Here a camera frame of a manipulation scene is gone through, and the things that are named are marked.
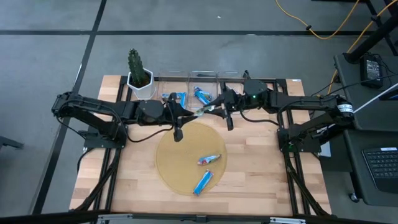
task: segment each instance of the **potted cactus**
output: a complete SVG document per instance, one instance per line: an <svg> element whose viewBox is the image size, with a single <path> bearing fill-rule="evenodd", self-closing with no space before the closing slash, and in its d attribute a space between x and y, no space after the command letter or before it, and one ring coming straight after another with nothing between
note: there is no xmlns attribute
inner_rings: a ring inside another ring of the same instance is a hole
<svg viewBox="0 0 398 224"><path fill-rule="evenodd" d="M135 49L129 51L129 76L127 85L140 100L152 98L156 91L154 74L142 66L141 58Z"/></svg>

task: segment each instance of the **round cardboard mat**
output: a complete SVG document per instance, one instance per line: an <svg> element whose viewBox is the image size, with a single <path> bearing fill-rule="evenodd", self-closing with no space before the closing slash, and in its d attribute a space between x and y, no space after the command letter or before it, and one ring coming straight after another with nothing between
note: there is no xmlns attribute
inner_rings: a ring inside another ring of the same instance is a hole
<svg viewBox="0 0 398 224"><path fill-rule="evenodd" d="M174 141L173 131L167 132L156 150L156 168L160 178L170 190L192 195L206 170L212 171L203 192L214 187L224 174L227 153L224 139L213 128L201 123L188 123L182 127L183 139ZM221 154L221 158L205 166L197 164L199 158Z"/></svg>

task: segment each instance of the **candy bar wrapper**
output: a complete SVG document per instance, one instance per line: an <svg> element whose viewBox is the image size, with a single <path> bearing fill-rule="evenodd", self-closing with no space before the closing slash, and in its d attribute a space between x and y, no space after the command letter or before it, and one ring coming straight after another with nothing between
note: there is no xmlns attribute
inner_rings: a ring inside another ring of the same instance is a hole
<svg viewBox="0 0 398 224"><path fill-rule="evenodd" d="M176 93L177 94L177 99L180 100L180 104L182 108L187 109L187 104L185 102L185 99L187 98L187 93ZM162 93L162 98L168 98L170 94L167 93Z"/></svg>
<svg viewBox="0 0 398 224"><path fill-rule="evenodd" d="M219 155L214 155L214 156L205 156L205 157L201 157L198 161L198 165L207 165L211 162L216 161L217 159L219 159L221 157L221 154Z"/></svg>
<svg viewBox="0 0 398 224"><path fill-rule="evenodd" d="M195 189L193 190L193 194L199 196L201 191L206 187L207 183L211 180L213 176L214 174L210 170L206 170L197 187L195 187Z"/></svg>
<svg viewBox="0 0 398 224"><path fill-rule="evenodd" d="M213 97L210 93L203 91L198 86L195 86L194 90L195 90L195 97L197 97L198 100L201 101L204 105L209 104L213 100Z"/></svg>

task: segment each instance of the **cactus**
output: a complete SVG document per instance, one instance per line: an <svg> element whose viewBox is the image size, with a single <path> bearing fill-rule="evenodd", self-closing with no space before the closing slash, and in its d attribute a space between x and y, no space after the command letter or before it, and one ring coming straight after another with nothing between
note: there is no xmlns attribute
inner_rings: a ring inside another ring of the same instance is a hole
<svg viewBox="0 0 398 224"><path fill-rule="evenodd" d="M130 83L136 88L141 88L150 83L150 77L145 73L141 58L135 49L129 51L129 68L131 72Z"/></svg>

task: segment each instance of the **white pot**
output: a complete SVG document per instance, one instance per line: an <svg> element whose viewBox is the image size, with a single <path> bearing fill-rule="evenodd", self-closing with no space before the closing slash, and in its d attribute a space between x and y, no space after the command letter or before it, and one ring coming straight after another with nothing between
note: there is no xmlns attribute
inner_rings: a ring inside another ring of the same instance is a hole
<svg viewBox="0 0 398 224"><path fill-rule="evenodd" d="M141 88L136 88L136 87L132 86L130 84L131 72L129 72L129 76L127 78L127 85L133 90L133 92L136 95L136 97L138 98L138 100L149 100L155 95L155 92L156 92L154 74L145 68L144 68L144 71L146 74L150 75L150 83L146 86L143 86Z"/></svg>

